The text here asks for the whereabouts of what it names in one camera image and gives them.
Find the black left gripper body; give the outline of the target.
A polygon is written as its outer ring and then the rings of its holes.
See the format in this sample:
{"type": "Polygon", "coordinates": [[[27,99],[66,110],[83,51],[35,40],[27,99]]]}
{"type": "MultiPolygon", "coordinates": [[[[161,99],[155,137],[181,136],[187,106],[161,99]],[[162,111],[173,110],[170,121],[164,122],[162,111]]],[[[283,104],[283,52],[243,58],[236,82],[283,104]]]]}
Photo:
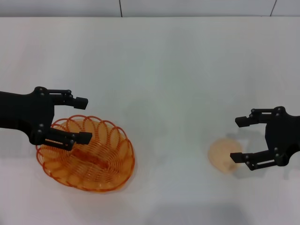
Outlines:
{"type": "Polygon", "coordinates": [[[53,118],[54,103],[44,87],[24,95],[0,93],[0,127],[24,132],[31,144],[45,143],[53,118]]]}

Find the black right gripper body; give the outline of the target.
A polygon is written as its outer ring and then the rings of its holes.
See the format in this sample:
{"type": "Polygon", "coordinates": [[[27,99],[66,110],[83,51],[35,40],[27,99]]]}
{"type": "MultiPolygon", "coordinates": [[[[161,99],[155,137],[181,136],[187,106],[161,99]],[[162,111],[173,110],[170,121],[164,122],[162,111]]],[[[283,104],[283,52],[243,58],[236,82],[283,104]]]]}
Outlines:
{"type": "Polygon", "coordinates": [[[266,124],[265,139],[278,166],[288,165],[300,151],[300,117],[289,115],[283,106],[274,108],[266,124]]]}

